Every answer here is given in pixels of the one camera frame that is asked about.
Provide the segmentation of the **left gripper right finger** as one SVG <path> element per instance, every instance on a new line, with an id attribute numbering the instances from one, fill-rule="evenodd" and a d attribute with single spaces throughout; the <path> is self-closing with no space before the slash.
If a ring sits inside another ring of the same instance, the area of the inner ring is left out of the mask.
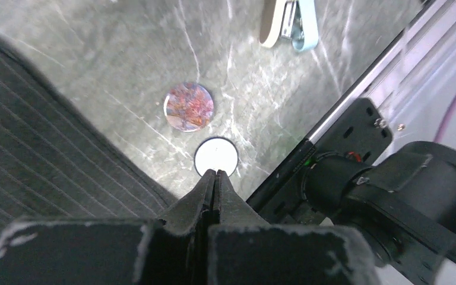
<path id="1" fill-rule="evenodd" d="M 379 284 L 373 254 L 346 226 L 269 224 L 233 189 L 214 183 L 219 222 L 208 229 L 208 284 Z"/>

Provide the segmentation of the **white round badge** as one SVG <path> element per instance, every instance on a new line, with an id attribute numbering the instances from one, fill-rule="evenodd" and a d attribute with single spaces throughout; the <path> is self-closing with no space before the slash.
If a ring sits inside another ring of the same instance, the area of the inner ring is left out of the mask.
<path id="1" fill-rule="evenodd" d="M 212 137 L 203 141 L 195 151 L 194 166 L 202 176 L 207 170 L 222 170 L 231 176 L 238 165 L 236 146 L 225 137 Z"/>

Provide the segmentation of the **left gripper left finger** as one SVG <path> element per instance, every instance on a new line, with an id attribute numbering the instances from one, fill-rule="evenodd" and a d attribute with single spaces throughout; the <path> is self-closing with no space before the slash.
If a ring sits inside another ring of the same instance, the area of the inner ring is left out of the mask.
<path id="1" fill-rule="evenodd" d="M 209 284 L 216 173 L 157 218 L 21 219 L 0 235 L 0 284 Z"/>

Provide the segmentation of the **black pinstriped shirt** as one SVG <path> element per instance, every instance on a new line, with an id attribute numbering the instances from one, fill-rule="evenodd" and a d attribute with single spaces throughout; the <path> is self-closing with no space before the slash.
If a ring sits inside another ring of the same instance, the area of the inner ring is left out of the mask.
<path id="1" fill-rule="evenodd" d="M 34 217 L 154 217 L 176 198 L 0 39 L 0 232 Z"/>

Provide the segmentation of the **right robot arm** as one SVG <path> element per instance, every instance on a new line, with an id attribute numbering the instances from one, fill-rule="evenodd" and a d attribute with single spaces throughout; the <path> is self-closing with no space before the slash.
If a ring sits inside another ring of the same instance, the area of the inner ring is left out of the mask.
<path id="1" fill-rule="evenodd" d="M 329 152 L 302 169 L 300 191 L 334 224 L 357 229 L 377 266 L 431 284 L 444 260 L 456 264 L 456 150 L 406 144 L 382 163 Z"/>

